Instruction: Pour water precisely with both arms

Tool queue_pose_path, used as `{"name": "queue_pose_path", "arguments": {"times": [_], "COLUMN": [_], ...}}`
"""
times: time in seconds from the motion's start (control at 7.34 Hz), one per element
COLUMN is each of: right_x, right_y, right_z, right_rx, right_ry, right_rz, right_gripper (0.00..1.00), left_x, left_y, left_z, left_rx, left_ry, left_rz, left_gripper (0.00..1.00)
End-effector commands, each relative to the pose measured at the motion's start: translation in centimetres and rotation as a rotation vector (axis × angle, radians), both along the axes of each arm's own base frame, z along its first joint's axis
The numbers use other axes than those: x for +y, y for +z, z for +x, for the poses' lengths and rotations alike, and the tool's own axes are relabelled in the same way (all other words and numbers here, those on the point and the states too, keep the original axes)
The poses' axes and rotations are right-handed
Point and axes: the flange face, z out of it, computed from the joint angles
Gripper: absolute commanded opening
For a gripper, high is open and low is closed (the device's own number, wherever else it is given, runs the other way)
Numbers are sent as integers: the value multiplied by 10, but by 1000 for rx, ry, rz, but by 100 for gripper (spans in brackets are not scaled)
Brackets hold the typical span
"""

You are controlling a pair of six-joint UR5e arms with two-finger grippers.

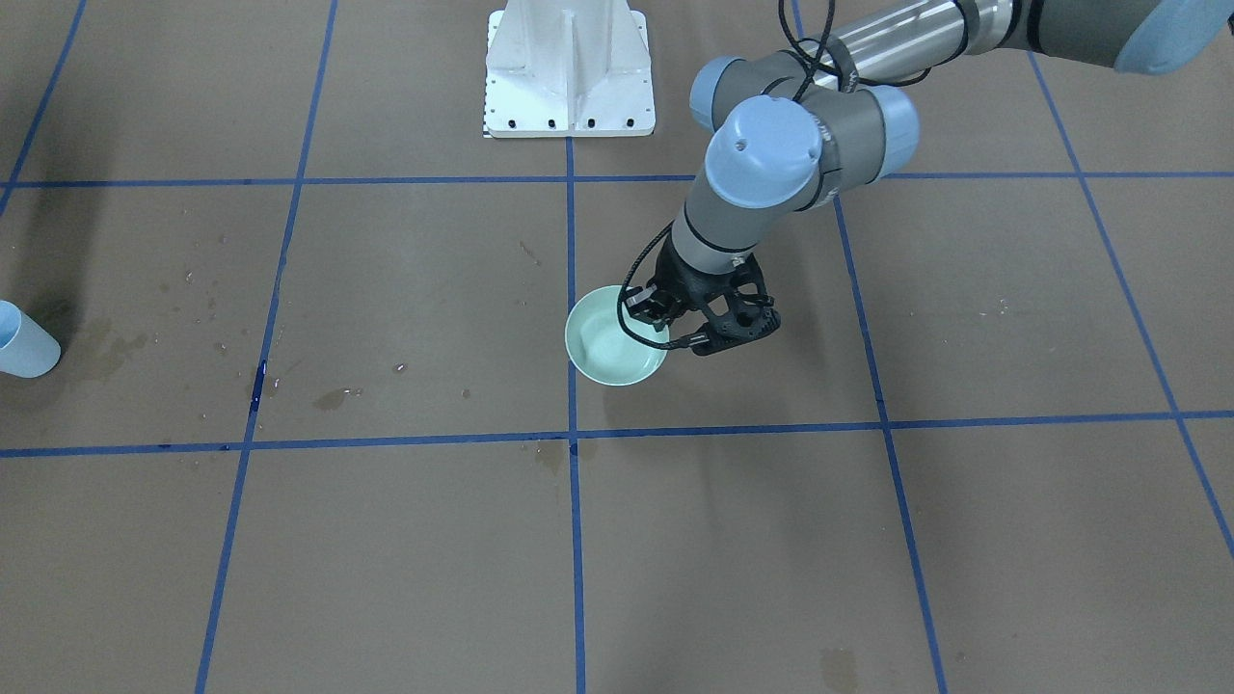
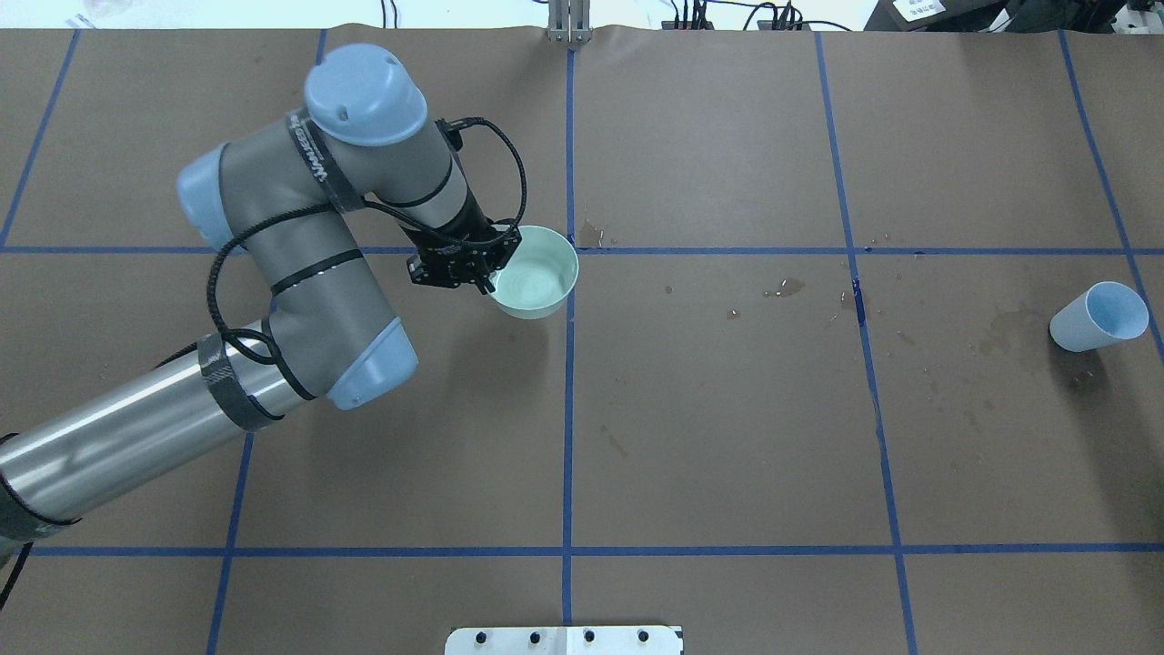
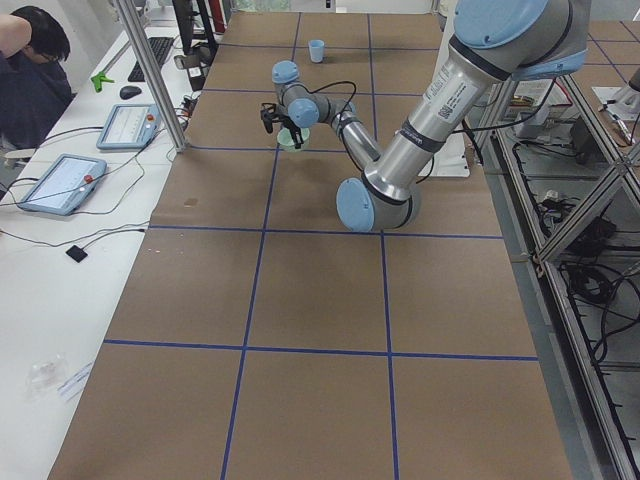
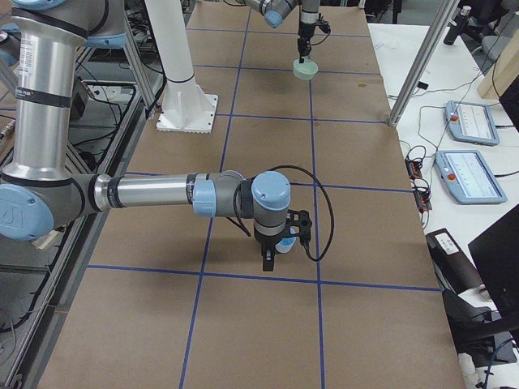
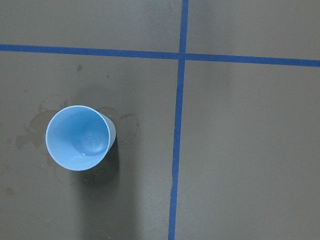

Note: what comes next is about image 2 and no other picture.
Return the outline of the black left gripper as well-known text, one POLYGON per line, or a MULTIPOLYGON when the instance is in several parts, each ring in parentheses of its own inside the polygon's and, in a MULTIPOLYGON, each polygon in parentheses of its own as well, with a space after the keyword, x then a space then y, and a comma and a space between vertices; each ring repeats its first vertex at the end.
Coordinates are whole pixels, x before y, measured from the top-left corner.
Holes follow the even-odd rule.
POLYGON ((407 270, 413 285, 457 289, 477 287, 482 296, 492 296, 499 270, 506 268, 521 244, 516 227, 483 225, 464 238, 430 235, 409 229, 405 235, 416 245, 407 270))

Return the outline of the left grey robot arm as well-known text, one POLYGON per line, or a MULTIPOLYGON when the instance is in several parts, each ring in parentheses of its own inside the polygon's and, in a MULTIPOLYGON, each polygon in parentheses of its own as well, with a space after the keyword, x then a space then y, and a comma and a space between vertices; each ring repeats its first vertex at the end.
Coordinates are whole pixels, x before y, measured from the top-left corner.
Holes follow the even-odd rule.
POLYGON ((416 285, 494 290, 520 218, 484 215, 460 134, 497 126, 432 118, 404 64, 371 43, 325 54, 304 99, 178 176, 180 207, 217 251, 205 287, 213 330, 149 373, 3 436, 3 558, 304 403, 359 408, 416 373, 349 213, 399 225, 416 245, 416 285))

